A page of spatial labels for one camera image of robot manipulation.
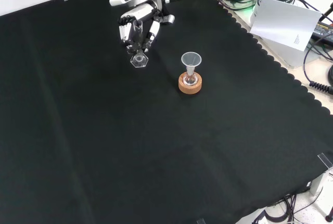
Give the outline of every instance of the glass funnel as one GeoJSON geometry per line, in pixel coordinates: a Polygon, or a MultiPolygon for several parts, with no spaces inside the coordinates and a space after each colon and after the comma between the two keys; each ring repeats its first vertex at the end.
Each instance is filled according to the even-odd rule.
{"type": "Polygon", "coordinates": [[[183,77],[185,85],[193,86],[198,83],[198,77],[194,72],[195,67],[199,66],[202,59],[195,52],[187,52],[182,56],[182,63],[186,66],[186,74],[183,77]]]}

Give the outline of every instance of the black cloth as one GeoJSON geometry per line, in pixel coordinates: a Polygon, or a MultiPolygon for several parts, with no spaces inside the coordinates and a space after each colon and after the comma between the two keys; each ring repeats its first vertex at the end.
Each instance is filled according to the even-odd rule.
{"type": "Polygon", "coordinates": [[[232,224],[325,170],[329,111],[216,1],[169,4],[144,69],[108,1],[0,18],[0,223],[232,224]]]}

